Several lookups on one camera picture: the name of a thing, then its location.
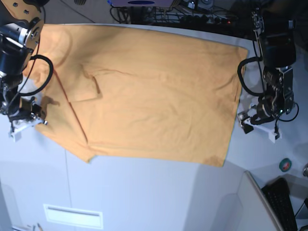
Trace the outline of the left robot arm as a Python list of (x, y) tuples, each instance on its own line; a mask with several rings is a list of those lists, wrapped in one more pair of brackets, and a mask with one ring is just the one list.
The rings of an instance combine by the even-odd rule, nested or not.
[[(249, 116), (248, 111), (237, 115), (239, 124), (247, 134), (263, 124), (278, 122), (281, 116), (291, 113), (298, 104), (294, 102), (293, 68), (296, 50), (293, 30), (295, 21), (279, 16), (268, 10), (256, 8), (252, 11), (252, 28), (259, 45), (260, 54), (241, 61), (237, 73), (242, 88), (258, 98), (258, 104), (252, 109), (256, 114)], [(242, 75), (242, 68), (252, 62), (263, 63), (260, 67), (262, 92), (250, 90)]]

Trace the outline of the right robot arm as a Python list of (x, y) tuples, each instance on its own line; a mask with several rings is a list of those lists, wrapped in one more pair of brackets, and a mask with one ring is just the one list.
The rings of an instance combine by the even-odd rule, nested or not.
[[(40, 33), (44, 26), (41, 9), (46, 0), (2, 0), (0, 2), (0, 113), (9, 121), (31, 122), (46, 117), (34, 103), (35, 95), (50, 82), (53, 75), (51, 60), (38, 51)], [(45, 82), (35, 91), (22, 93), (26, 83), (23, 71), (28, 62), (44, 60), (49, 65)]]

